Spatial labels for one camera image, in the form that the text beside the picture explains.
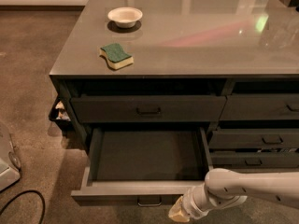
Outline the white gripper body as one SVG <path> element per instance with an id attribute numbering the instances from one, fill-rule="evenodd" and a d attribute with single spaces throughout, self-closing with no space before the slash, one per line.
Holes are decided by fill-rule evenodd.
<path id="1" fill-rule="evenodd" d="M 192 219 L 205 217 L 218 205 L 218 198 L 207 190 L 205 184 L 190 188 L 182 197 L 182 212 Z"/>

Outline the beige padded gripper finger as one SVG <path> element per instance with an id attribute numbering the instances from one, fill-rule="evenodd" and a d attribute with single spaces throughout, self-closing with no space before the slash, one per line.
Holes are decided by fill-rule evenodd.
<path id="1" fill-rule="evenodd" d="M 179 197 L 175 204 L 170 208 L 168 217 L 175 222 L 187 223 L 190 221 L 190 217 L 183 210 L 183 197 Z"/>

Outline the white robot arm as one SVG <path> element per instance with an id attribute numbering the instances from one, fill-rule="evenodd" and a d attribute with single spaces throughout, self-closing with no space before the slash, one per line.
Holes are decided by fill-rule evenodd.
<path id="1" fill-rule="evenodd" d="M 242 174 L 215 168 L 198 186 L 189 188 L 169 210 L 176 222 L 205 217 L 212 210 L 242 204 L 248 197 L 299 208 L 299 173 Z"/>

